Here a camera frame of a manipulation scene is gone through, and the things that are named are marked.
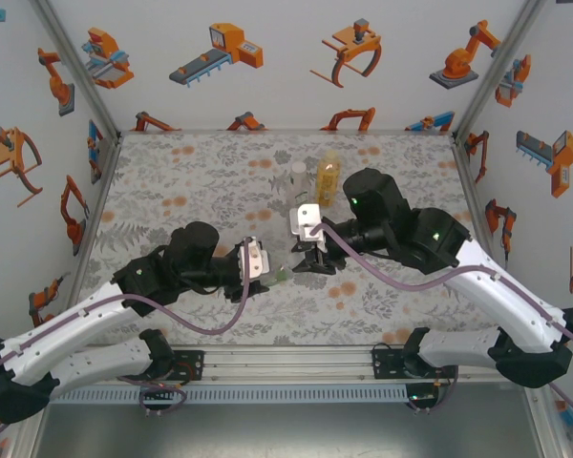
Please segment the aluminium frame side rail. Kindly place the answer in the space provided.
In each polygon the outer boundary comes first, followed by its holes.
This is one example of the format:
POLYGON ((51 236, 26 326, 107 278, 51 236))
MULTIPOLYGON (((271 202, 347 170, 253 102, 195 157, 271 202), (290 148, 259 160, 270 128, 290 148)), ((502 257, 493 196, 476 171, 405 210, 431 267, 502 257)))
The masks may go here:
POLYGON ((509 280, 508 272, 493 258, 492 237, 479 205, 473 176, 465 158, 464 149, 453 146, 454 159, 449 162, 449 191, 443 196, 448 213, 470 231, 456 255, 458 267, 453 284, 474 292, 482 290, 497 293, 495 283, 509 280))
POLYGON ((106 199, 108 197, 113 180, 113 175, 116 170, 122 140, 123 136, 121 135, 111 144, 108 150, 107 162, 105 163, 105 169, 100 181, 98 198, 95 203, 90 222, 88 224, 88 230, 82 242, 80 257, 78 259, 78 265, 73 279, 70 302, 75 302, 78 299, 78 295, 81 291, 87 264, 95 244, 96 232, 100 224, 101 214, 104 210, 106 199))

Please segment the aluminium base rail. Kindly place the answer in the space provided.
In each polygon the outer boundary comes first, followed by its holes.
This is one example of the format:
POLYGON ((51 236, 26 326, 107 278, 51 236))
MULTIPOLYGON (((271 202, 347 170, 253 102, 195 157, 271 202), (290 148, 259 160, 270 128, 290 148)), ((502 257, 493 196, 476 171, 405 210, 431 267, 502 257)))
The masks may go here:
POLYGON ((176 350, 205 353, 200 381, 193 385, 373 384, 368 346, 182 346, 151 360, 142 343, 97 346, 66 357, 50 370, 66 391, 133 375, 137 380, 168 380, 176 350))

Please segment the clear bottle with green label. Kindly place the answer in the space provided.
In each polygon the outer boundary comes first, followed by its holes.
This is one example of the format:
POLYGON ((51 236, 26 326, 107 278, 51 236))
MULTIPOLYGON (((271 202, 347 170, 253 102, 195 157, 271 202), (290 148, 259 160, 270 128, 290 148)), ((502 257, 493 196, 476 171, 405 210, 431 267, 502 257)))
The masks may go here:
POLYGON ((281 284, 290 280, 293 277, 292 269, 285 264, 280 264, 273 268, 265 279, 265 285, 268 287, 281 284))

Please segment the aluminium frame post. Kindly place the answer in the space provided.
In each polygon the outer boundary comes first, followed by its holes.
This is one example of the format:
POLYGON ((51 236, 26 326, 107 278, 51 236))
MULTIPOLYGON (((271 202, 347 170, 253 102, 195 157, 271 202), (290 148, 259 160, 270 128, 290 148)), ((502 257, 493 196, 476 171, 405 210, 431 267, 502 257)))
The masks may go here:
POLYGON ((8 458, 37 458, 47 420, 46 412, 39 412, 20 422, 8 458))
POLYGON ((505 35, 493 62, 486 75, 483 76, 471 103, 463 114, 455 131, 455 145, 462 146, 468 134, 474 128, 484 107, 494 94, 496 86, 501 81, 507 66, 515 58, 516 51, 535 24, 538 16, 548 0, 525 0, 508 33, 505 35))
POLYGON ((50 0, 28 0, 38 20, 42 23, 48 36, 52 39, 56 51, 71 72, 74 82, 91 107, 103 133, 118 143, 120 129, 113 120, 106 104, 101 99, 96 85, 88 75, 86 68, 79 57, 72 39, 65 26, 57 15, 50 0))
POLYGON ((526 388, 526 403, 542 458, 572 458, 562 419, 549 387, 526 388))

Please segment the yellow tea bottle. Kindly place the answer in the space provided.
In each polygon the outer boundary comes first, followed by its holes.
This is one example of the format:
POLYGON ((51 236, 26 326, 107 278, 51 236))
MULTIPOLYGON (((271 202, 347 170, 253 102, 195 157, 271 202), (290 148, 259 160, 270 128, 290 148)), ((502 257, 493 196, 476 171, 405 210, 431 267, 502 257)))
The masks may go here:
POLYGON ((317 164, 315 195, 321 207, 330 207, 335 199, 341 173, 341 160, 338 153, 328 150, 317 164))

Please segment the aluminium frame back rail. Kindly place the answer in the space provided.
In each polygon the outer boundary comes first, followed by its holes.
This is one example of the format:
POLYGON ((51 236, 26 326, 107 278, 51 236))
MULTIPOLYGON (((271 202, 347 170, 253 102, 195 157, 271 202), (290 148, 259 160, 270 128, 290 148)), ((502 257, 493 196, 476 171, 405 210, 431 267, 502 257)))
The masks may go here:
POLYGON ((452 131, 405 131, 403 129, 370 129, 367 131, 357 131, 354 129, 341 129, 336 131, 323 131, 320 129, 266 129, 257 131, 237 130, 228 131, 226 129, 184 129, 176 131, 128 131, 120 132, 122 137, 132 135, 413 135, 413 136, 447 136, 453 137, 456 133, 452 131))

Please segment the tall clear plastic bottle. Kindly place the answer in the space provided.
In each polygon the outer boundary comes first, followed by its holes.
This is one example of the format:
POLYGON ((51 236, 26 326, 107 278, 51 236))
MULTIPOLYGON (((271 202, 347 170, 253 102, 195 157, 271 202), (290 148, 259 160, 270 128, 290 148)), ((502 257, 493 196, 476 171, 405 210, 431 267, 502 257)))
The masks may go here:
POLYGON ((308 168, 304 162, 296 161, 291 164, 286 203, 289 209, 298 208, 309 202, 310 181, 308 168))

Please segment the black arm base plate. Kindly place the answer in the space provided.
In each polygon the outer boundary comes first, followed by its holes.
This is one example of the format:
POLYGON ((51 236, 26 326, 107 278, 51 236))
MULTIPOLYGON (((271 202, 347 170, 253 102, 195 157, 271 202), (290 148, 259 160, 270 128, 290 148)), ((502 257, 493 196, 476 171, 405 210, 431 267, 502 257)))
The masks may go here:
POLYGON ((200 381, 205 353, 201 350, 176 350, 168 380, 190 383, 200 381))
POLYGON ((400 348, 374 347, 371 350, 371 362, 375 380, 402 380, 407 378, 400 348))

